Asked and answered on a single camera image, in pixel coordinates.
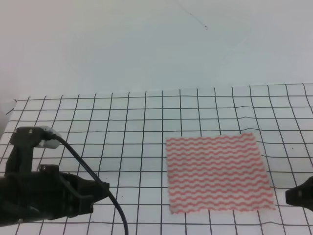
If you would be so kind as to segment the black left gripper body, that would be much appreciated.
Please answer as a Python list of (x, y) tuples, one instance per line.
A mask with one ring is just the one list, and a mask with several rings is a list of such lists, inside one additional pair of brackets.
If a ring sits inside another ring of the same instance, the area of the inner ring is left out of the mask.
[(0, 179), (1, 226), (93, 212), (93, 206), (73, 204), (73, 175), (61, 173), (54, 164), (32, 170), (34, 149), (45, 137), (38, 126), (19, 127), (11, 136), (13, 149)]

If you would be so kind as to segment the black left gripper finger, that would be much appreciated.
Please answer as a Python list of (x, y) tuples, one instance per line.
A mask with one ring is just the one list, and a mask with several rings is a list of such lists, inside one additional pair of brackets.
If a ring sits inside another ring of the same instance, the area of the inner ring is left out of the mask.
[(73, 175), (73, 204), (75, 206), (93, 206), (109, 196), (110, 184), (83, 179)]

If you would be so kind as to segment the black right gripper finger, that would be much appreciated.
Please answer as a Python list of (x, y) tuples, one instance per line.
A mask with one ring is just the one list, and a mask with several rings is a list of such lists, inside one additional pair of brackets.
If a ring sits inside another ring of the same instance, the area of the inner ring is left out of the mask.
[(286, 203), (291, 206), (313, 210), (313, 178), (285, 192)]

